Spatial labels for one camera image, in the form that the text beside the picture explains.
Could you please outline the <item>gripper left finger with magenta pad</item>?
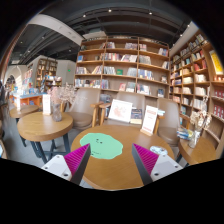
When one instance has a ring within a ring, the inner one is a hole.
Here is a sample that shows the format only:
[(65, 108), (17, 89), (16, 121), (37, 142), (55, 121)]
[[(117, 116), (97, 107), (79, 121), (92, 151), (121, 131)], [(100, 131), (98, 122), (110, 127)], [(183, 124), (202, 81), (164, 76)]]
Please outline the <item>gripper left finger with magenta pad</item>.
[(79, 185), (91, 154), (89, 144), (81, 146), (69, 154), (56, 155), (42, 169)]

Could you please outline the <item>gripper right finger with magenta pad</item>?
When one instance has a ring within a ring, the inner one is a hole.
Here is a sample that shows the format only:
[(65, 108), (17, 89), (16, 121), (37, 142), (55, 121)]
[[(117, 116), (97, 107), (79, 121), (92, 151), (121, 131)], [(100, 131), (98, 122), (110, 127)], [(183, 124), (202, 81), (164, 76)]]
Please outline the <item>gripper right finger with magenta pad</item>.
[(132, 155), (143, 185), (148, 185), (182, 169), (175, 160), (165, 153), (165, 150), (158, 154), (133, 143)]

